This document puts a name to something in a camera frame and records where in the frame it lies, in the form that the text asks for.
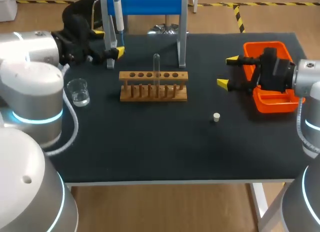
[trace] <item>orange plastic container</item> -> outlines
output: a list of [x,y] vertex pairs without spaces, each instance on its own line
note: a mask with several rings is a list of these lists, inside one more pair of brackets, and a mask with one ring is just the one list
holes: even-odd
[[[253,58],[259,57],[264,52],[264,48],[276,48],[278,58],[292,61],[286,46],[282,42],[245,43],[243,48],[244,55]],[[250,81],[256,67],[254,65],[244,65],[243,68],[247,80]],[[277,91],[262,90],[258,86],[253,90],[253,98],[257,109],[261,113],[293,112],[298,107],[299,103],[299,98],[295,96],[292,89],[287,89],[285,93],[281,93]]]

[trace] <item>floor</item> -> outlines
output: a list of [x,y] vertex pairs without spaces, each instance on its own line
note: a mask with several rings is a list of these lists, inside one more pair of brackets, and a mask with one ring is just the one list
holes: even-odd
[[[199,0],[199,3],[218,2],[320,1]],[[65,7],[59,4],[19,4],[16,20],[0,23],[0,33],[59,30],[63,27],[61,14]],[[197,14],[189,9],[188,30],[191,33],[239,33],[231,8],[199,7]],[[307,57],[320,59],[320,7],[243,6],[240,14],[247,33],[295,32]],[[163,22],[162,16],[132,16],[129,18],[129,33],[145,34],[153,25]],[[281,187],[280,183],[264,184],[269,204]],[[79,208],[79,232],[257,231],[251,194],[245,184],[80,187],[74,195]],[[283,229],[278,225],[273,231]]]

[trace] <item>blue holder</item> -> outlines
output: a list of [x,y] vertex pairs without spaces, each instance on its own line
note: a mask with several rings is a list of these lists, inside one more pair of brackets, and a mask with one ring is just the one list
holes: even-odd
[[[177,52],[179,67],[186,67],[188,0],[121,0],[122,15],[179,15]],[[101,0],[104,29],[104,45],[109,50],[117,46],[112,16],[115,15],[113,0]],[[115,61],[107,60],[107,68],[114,68]]]
[[[122,14],[181,15],[181,0],[121,0]],[[115,15],[113,0],[107,0],[108,15]]]

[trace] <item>glass test tube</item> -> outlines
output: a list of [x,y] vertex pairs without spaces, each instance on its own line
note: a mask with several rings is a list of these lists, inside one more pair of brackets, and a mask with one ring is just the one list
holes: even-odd
[[160,55],[154,54],[153,56],[153,85],[156,89],[156,97],[159,96],[160,89]]

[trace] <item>black table surface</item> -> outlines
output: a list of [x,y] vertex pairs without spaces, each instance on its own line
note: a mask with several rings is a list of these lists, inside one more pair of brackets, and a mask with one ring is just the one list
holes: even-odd
[[[179,69],[176,37],[126,36],[126,54],[114,70],[90,63],[74,66],[65,83],[84,78],[90,104],[75,107],[79,132],[73,145],[51,160],[65,182],[146,180],[293,179],[310,162],[296,132],[296,114],[261,114],[252,97],[227,92],[217,78],[244,79],[226,66],[245,42],[281,41],[297,63],[305,58],[294,34],[187,36],[186,68]],[[103,43],[96,44],[103,49]],[[188,71],[187,102],[120,102],[119,71]],[[220,113],[218,123],[210,123]],[[64,108],[62,137],[73,121]]]

